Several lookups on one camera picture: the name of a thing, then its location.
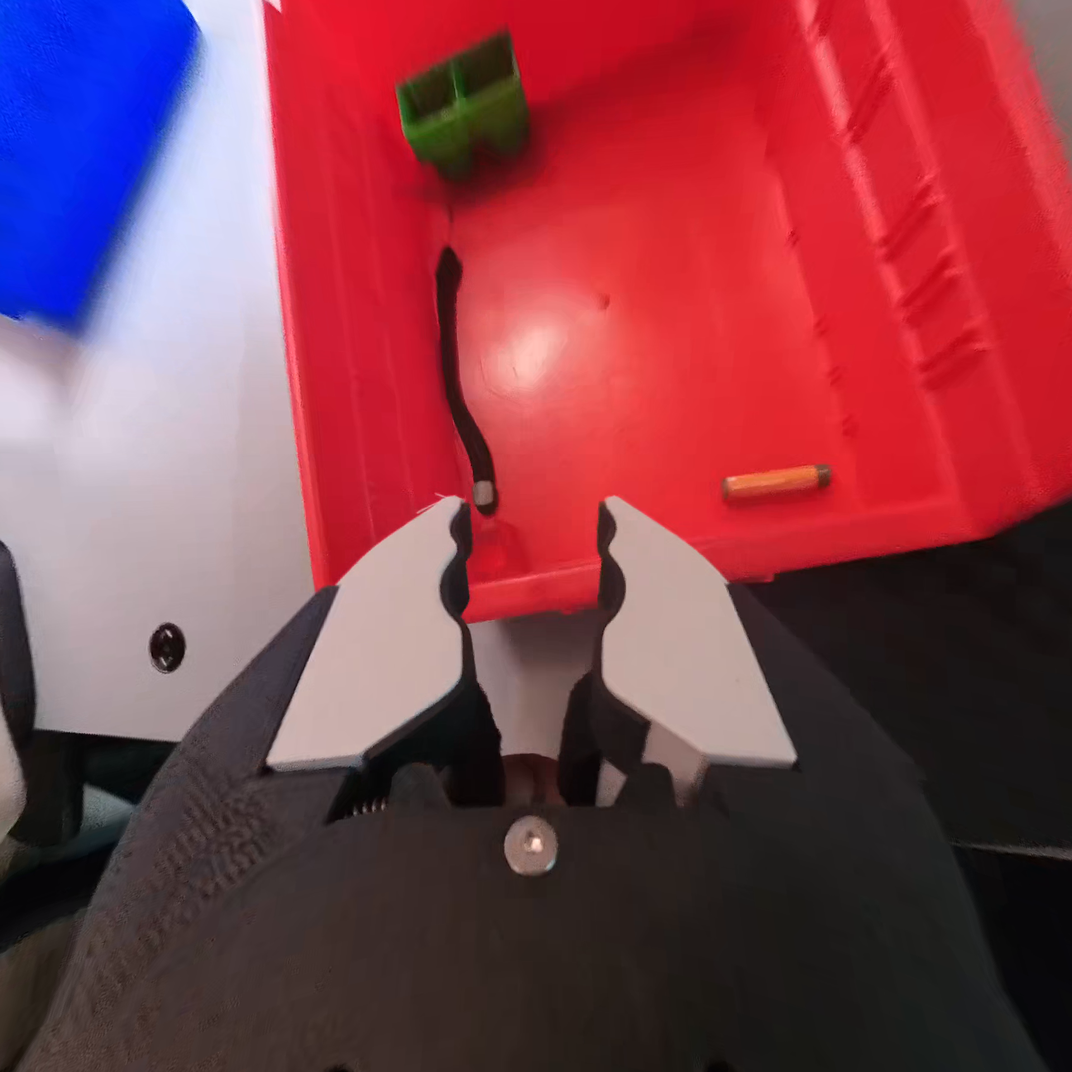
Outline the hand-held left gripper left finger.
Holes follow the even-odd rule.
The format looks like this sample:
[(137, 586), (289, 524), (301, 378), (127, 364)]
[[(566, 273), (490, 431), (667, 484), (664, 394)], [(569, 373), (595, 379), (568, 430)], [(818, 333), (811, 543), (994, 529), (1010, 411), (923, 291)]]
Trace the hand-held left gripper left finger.
[(368, 768), (477, 699), (463, 621), (470, 504), (425, 507), (343, 574), (266, 755), (276, 773)]

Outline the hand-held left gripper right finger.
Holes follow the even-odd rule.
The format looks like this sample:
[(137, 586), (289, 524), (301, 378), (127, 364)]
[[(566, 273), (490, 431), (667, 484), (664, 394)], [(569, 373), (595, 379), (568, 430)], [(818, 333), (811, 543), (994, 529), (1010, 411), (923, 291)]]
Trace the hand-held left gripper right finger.
[(612, 805), (646, 765), (668, 772), (681, 806), (698, 796), (712, 766), (796, 766), (723, 574), (617, 495), (599, 505), (597, 548), (596, 805)]

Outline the red plastic bin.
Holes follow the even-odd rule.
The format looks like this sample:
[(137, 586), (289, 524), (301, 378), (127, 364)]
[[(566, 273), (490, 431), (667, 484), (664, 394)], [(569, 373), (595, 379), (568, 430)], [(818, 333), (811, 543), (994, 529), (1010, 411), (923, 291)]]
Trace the red plastic bin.
[[(1070, 168), (1015, 2), (266, 2), (313, 583), (472, 476), (473, 621), (591, 606), (621, 496), (731, 580), (1070, 496)], [(508, 31), (528, 140), (460, 180), (394, 86)], [(729, 504), (726, 476), (827, 464)]]

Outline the blue plastic bin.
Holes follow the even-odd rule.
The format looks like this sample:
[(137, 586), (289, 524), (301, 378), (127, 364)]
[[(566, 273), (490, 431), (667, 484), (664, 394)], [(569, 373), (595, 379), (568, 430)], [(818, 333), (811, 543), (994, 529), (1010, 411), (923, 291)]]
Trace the blue plastic bin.
[(180, 1), (1, 3), (1, 313), (79, 332), (196, 58)]

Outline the orange cylinder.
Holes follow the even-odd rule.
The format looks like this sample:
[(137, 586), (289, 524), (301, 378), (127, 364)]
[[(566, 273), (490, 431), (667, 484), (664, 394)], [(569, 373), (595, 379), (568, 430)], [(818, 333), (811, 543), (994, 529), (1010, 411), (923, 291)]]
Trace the orange cylinder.
[(827, 490), (833, 472), (827, 464), (807, 464), (757, 473), (726, 476), (719, 489), (729, 504), (796, 498)]

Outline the green plastic block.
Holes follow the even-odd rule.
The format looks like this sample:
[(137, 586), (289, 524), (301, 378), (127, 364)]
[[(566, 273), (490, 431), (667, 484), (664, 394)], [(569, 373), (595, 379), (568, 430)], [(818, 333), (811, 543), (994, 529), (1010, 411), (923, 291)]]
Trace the green plastic block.
[(528, 140), (528, 98), (508, 31), (396, 84), (394, 99), (411, 152), (447, 180), (468, 175), (478, 155), (512, 157)]

